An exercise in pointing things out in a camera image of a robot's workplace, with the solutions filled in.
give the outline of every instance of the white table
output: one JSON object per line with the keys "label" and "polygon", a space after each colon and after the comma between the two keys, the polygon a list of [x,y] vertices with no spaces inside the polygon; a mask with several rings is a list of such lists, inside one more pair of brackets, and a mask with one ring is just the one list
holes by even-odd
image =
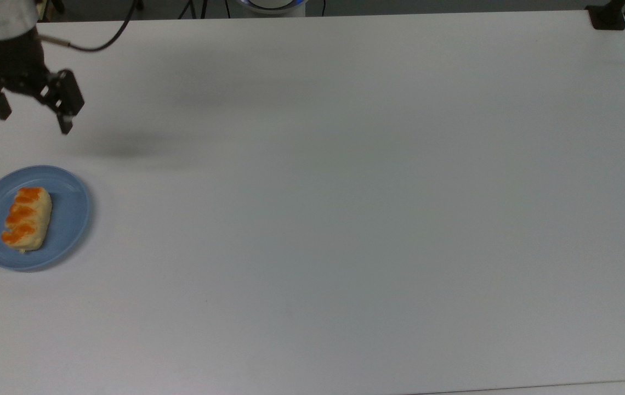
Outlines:
{"label": "white table", "polygon": [[584,11],[153,21],[46,55],[87,104],[63,137],[10,97],[0,177],[66,168],[95,210],[60,265],[0,268],[0,393],[625,380],[625,32]]}

